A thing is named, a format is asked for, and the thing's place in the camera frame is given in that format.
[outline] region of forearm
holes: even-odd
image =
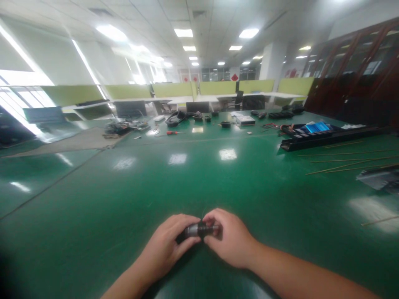
[[[378,298],[342,276],[260,243],[249,269],[283,299]]]
[[[152,281],[142,273],[139,262],[136,261],[131,265],[101,299],[140,299],[151,286]]]

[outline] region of right hand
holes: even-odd
[[[231,266],[248,268],[251,259],[254,258],[253,254],[258,241],[252,237],[240,218],[217,208],[206,214],[203,221],[208,226],[221,225],[223,229],[222,240],[214,236],[206,236],[205,244]]]

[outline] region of air vent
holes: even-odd
[[[113,15],[103,8],[89,8],[89,10],[99,17],[113,17]]]
[[[197,19],[198,17],[207,17],[208,12],[206,10],[193,10],[192,11],[192,16],[194,19]]]

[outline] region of white wall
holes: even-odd
[[[378,1],[336,21],[329,39],[399,17],[399,1]]]

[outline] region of hand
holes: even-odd
[[[206,236],[205,244],[233,267],[248,268],[258,242],[251,236],[240,218],[217,208],[206,214],[203,221],[208,226],[213,223],[221,225],[223,229],[222,240]]]
[[[194,216],[173,215],[157,228],[133,264],[146,283],[152,284],[164,277],[187,250],[201,242],[200,237],[190,237],[179,245],[175,241],[187,226],[200,221]]]

